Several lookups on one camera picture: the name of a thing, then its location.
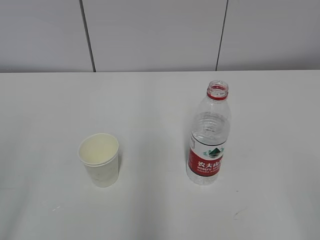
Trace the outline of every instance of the plastic water bottle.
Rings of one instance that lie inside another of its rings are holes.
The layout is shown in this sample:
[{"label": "plastic water bottle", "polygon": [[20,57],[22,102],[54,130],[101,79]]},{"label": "plastic water bottle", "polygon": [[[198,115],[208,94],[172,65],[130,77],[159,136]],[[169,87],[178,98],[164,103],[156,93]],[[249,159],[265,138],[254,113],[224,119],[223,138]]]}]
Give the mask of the plastic water bottle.
[{"label": "plastic water bottle", "polygon": [[212,184],[218,177],[230,132],[228,91],[225,82],[210,82],[193,120],[186,172],[199,185]]}]

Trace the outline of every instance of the white table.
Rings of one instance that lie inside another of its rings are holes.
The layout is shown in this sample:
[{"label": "white table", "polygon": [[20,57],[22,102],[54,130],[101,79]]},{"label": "white table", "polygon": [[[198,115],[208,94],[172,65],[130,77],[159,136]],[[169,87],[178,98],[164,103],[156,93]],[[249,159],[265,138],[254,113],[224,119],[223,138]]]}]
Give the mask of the white table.
[{"label": "white table", "polygon": [[[186,174],[190,121],[229,83],[217,182]],[[0,240],[320,239],[320,71],[0,74]],[[79,143],[120,143],[93,186]]]}]

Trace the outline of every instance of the white paper cup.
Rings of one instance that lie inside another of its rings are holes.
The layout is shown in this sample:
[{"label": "white paper cup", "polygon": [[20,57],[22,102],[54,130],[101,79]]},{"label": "white paper cup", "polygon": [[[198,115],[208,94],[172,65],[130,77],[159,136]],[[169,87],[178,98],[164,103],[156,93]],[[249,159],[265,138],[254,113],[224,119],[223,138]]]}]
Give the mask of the white paper cup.
[{"label": "white paper cup", "polygon": [[118,150],[117,139],[107,133],[89,136],[80,144],[79,158],[97,187],[109,187],[117,181]]}]

